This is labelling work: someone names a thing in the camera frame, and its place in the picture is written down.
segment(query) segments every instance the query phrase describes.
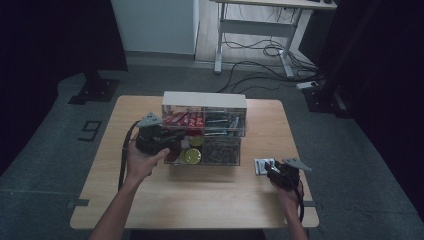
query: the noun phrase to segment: power strip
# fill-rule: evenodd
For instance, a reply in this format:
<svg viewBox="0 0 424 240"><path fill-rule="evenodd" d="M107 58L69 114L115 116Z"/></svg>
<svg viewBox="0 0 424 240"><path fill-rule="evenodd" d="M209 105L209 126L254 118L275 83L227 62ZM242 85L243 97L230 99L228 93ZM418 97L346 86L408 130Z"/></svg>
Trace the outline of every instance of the power strip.
<svg viewBox="0 0 424 240"><path fill-rule="evenodd" d="M315 81L312 81L312 82L296 84L297 90L302 90L302 89L305 89L305 88L313 88L313 87L318 87L318 83L315 82Z"/></svg>

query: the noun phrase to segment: black device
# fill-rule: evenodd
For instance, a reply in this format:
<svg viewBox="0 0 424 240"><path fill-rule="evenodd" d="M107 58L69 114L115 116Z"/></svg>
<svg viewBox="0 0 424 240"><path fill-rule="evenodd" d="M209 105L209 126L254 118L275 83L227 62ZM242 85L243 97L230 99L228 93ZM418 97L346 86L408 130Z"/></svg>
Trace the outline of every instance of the black device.
<svg viewBox="0 0 424 240"><path fill-rule="evenodd" d="M184 130L163 129L160 125L140 127L135 146L143 153L156 155L160 150L183 140L184 136Z"/></svg>
<svg viewBox="0 0 424 240"><path fill-rule="evenodd" d="M184 130L163 129L162 119L153 113L149 113L140 121L135 122L128 130L122 145L118 190L124 182L128 144L130 143L132 131L136 126L139 130L135 139L135 146L138 150L148 155L156 155L160 150L170 148L174 143L183 140L186 135Z"/></svg>
<svg viewBox="0 0 424 240"><path fill-rule="evenodd" d="M267 171L267 177L280 188L285 189L286 191L294 191L297 196L297 200L300 206L300 221L303 220L304 215L304 204L303 196L300 195L299 190L297 189L299 183L302 183L300 180L299 169L312 171L312 169L302 163L296 158L283 159L283 163L274 161L273 164L268 162L265 163L265 170Z"/></svg>

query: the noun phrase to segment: wooden table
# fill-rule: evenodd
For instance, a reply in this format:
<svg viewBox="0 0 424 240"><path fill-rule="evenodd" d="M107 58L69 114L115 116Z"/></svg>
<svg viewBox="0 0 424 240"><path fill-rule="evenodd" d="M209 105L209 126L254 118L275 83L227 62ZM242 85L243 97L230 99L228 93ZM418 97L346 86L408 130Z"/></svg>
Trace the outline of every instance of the wooden table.
<svg viewBox="0 0 424 240"><path fill-rule="evenodd" d="M324 0L319 3L308 0L210 0L212 2L221 3L221 14L218 29L218 45L215 54L215 69L216 74L221 73L222 64L222 38L224 33L235 34L248 34L259 36L275 36L287 38L284 50L279 50L280 59L283 64L284 70L288 78L293 78L293 71L289 60L287 59L290 46L293 42L294 34L299 23L300 16L303 9L317 9L317 10L336 10L337 5L332 1L327 4ZM296 15L293 22L286 23L272 23L272 22L256 22L246 20L231 20L226 18L226 5L227 4L245 4L255 6L272 6L272 7L286 7L296 8Z"/></svg>
<svg viewBox="0 0 424 240"><path fill-rule="evenodd" d="M71 226L92 229L118 188L121 147L126 132L149 112L161 113L162 97L121 96L112 112ZM175 166L162 161L141 184L126 224L129 229L265 229L285 227L276 190L256 176L254 158L298 157L278 100L247 100L246 137L240 166ZM305 200L312 200L301 171ZM314 207L305 208L304 227L316 227Z"/></svg>

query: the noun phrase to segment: gray carpet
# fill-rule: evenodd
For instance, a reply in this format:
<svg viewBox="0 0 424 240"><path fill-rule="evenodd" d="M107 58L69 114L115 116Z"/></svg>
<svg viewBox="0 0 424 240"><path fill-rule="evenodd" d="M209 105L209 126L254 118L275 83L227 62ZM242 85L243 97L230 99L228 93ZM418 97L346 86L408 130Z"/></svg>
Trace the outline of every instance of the gray carpet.
<svg viewBox="0 0 424 240"><path fill-rule="evenodd" d="M236 72L234 79L246 74ZM89 231L69 226L70 203L82 190L117 97L162 95L165 90L215 92L229 71L214 75L209 68L130 65L128 73L101 75L121 80L113 100L69 105L85 80L82 75L63 80L50 113L0 178L0 239L86 239ZM278 83L250 81L240 89L251 85ZM283 103L301 160L313 168L307 178L320 225L309 230L310 239L423 238L423 222L354 120L309 112L293 87L245 94ZM92 134L81 131L87 121L102 122L92 142L79 140ZM267 239L288 239L286 229L264 232Z"/></svg>

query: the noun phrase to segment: human arm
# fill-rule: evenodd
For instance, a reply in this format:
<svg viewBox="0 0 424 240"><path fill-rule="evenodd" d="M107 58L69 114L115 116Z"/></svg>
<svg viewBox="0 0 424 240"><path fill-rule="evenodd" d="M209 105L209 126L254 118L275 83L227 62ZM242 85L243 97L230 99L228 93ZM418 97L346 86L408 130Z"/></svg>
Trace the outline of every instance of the human arm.
<svg viewBox="0 0 424 240"><path fill-rule="evenodd" d="M290 232L292 240L305 240L308 239L305 230L303 229L302 223L299 220L297 209L299 208L299 202L295 192L287 191L271 181L272 185L277 189L278 201L283 210L283 214L287 220L287 226ZM299 193L303 197L303 185L300 183L298 186Z"/></svg>
<svg viewBox="0 0 424 240"><path fill-rule="evenodd" d="M138 187L168 153L169 149L164 149L155 156L146 155L135 147L134 141L129 143L125 181L91 233L90 240L121 239Z"/></svg>

